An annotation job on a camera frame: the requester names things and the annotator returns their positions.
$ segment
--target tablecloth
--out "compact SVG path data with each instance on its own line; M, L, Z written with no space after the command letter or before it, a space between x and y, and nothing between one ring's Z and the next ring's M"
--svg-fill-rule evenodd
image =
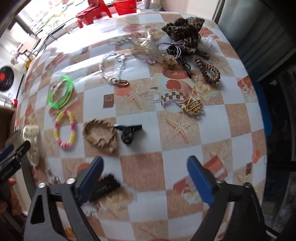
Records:
M190 16L140 13L85 26L38 56L21 87L15 126L37 124L41 131L40 165L32 169L36 182L49 181L46 167L62 182L76 177L85 163L100 155L103 175L113 173L122 183L112 195L86 207L94 211L88 221L102 241L190 240L209 209L189 178L186 161L191 155L228 183L251 182L262 201L266 142L257 96L243 63L212 20L205 20L200 33L214 39L207 62L221 73L216 85L204 81L193 56L188 58L192 79L184 72L172 75L162 64L149 65L145 58L133 55L127 55L121 75L130 83L127 88L109 85L98 72L103 54L130 49L129 42L120 43L123 37L145 37L145 31L152 29L153 40L167 42L161 28L181 17ZM108 74L116 66L113 59L104 63ZM67 106L77 122L77 140L71 150L57 145L57 112L46 101L61 75L75 84ZM202 100L203 114L193 118L169 104L173 91ZM109 94L111 104L104 108L104 96ZM110 155L82 136L83 124L93 118L142 124L143 130L135 133L130 146L120 140L118 131L113 143L118 150ZM60 136L63 141L69 139L68 121L63 122ZM63 205L58 204L58 209L68 237L75 240ZM223 237L231 210L230 203L216 240Z

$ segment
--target leopard print scrunchie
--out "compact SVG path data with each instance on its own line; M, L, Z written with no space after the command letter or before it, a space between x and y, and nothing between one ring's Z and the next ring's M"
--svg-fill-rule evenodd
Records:
M199 31L204 21L204 19L195 17L179 18L173 23L168 23L162 30L174 41L183 40L183 44L179 45L182 54L192 55L197 51L197 45L200 41Z

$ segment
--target red stool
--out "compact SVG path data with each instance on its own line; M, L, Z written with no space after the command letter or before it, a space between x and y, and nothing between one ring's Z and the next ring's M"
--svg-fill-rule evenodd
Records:
M86 12L81 18L77 18L76 23L79 28L83 27L83 23L85 23L86 25L94 23L94 18L101 18L102 12L107 13L110 18L112 17L109 8L104 3L104 0L88 0L88 3L98 5L98 7L89 12Z

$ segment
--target brown hair tie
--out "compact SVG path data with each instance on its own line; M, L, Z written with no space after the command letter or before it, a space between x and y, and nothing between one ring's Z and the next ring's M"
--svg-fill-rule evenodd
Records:
M200 72L202 73L202 76L205 78L205 80L209 83L209 84L215 84L217 82L219 82L220 79L220 72L217 70L216 67L214 67L213 65L210 65L204 61L202 61L199 58L195 59L195 62L197 64L197 66L200 69ZM215 74L214 78L211 78L208 74L207 74L207 69L212 71Z
M87 131L89 129L89 127L92 125L92 124L98 124L98 125L103 125L103 126L106 126L108 128L110 128L110 136L109 138L106 140L104 137L100 137L100 136L93 136L93 135L90 135L90 134L87 134ZM111 124L110 122L108 121L105 121L105 120L97 120L97 119L93 119L93 120L90 120L89 122L86 122L84 124L84 127L83 127L83 131L82 131L82 134L83 136L88 140L90 141L93 145L96 145L100 148L107 148L110 143L114 140L115 138L115 135L116 135L116 129L113 127L113 124ZM109 147L107 148L107 150L112 153L112 152L115 152L115 148L113 147Z

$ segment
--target black and red disc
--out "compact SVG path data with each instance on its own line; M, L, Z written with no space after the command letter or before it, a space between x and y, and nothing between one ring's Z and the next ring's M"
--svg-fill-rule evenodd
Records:
M0 91L7 91L13 84L15 75L12 68L4 66L0 69Z

